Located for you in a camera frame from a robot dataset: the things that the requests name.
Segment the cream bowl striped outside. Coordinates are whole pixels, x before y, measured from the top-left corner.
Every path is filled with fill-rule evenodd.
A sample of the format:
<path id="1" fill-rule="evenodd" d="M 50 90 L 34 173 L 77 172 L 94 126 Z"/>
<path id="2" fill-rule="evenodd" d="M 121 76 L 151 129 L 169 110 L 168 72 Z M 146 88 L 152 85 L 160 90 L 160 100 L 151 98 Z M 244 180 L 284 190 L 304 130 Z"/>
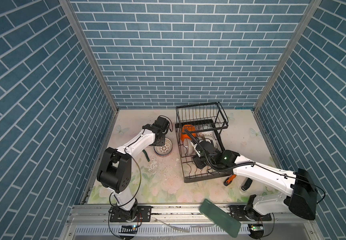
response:
<path id="1" fill-rule="evenodd" d="M 218 148 L 218 143 L 216 139 L 213 136 L 208 135 L 207 140 L 217 149 Z"/>

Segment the orange plastic bowl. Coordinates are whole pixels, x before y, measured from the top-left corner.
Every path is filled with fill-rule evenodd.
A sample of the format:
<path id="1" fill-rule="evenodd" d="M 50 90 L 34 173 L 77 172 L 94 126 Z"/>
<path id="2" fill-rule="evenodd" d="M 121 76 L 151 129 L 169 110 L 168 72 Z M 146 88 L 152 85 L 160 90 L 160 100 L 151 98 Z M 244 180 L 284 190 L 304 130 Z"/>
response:
<path id="1" fill-rule="evenodd" d="M 196 133 L 195 133 L 195 126 L 194 125 L 189 125 L 189 124 L 185 124 L 182 126 L 181 128 L 182 132 L 181 132 L 181 136 L 180 139 L 182 142 L 184 142 L 186 139 L 188 139 L 189 141 L 191 141 L 191 137 L 196 137 Z"/>

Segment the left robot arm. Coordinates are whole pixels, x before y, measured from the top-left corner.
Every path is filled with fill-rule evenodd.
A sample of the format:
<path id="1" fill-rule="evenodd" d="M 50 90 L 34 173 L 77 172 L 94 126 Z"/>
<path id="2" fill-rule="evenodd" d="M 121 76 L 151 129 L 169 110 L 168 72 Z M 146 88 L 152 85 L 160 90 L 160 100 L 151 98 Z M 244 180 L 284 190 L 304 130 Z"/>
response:
<path id="1" fill-rule="evenodd" d="M 137 207 L 136 196 L 131 194 L 128 187 L 132 177 L 132 163 L 136 163 L 136 156 L 149 146 L 164 146 L 166 134 L 172 130 L 170 119 L 159 116 L 153 124 L 142 126 L 142 130 L 127 143 L 104 151 L 97 181 L 111 191 L 119 209 L 132 212 Z"/>

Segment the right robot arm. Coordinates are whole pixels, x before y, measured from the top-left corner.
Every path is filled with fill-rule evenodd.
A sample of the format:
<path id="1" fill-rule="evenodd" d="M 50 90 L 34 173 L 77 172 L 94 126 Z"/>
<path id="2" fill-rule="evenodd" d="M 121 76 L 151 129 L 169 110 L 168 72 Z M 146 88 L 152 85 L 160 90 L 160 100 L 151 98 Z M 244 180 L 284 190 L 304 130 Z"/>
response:
<path id="1" fill-rule="evenodd" d="M 257 221 L 269 214 L 292 213 L 305 220 L 315 220 L 318 190 L 308 171 L 264 165 L 234 151 L 221 152 L 205 140 L 193 140 L 192 145 L 195 158 L 205 161 L 215 172 L 245 177 L 278 191 L 263 197 L 251 195 L 244 207 L 248 219 Z"/>

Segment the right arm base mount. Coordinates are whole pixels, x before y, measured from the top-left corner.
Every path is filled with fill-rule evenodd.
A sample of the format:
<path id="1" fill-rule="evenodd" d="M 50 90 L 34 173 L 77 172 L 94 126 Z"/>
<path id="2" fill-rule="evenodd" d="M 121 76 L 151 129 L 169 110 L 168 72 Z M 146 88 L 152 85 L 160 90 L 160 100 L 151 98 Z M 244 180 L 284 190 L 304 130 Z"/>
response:
<path id="1" fill-rule="evenodd" d="M 248 202 L 245 205 L 230 205 L 229 210 L 231 216 L 238 221 L 271 221 L 272 217 L 270 214 L 261 215 L 253 208 L 253 202 L 257 196 L 251 195 Z"/>

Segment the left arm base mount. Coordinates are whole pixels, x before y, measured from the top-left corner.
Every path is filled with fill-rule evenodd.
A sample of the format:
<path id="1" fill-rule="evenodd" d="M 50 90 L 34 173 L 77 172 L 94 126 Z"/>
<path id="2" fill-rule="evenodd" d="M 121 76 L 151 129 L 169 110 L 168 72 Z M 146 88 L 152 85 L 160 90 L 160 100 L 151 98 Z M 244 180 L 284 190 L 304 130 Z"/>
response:
<path id="1" fill-rule="evenodd" d="M 152 206 L 136 206 L 129 211 L 123 210 L 120 207 L 112 207 L 109 210 L 109 221 L 113 223 L 150 222 L 152 215 Z"/>

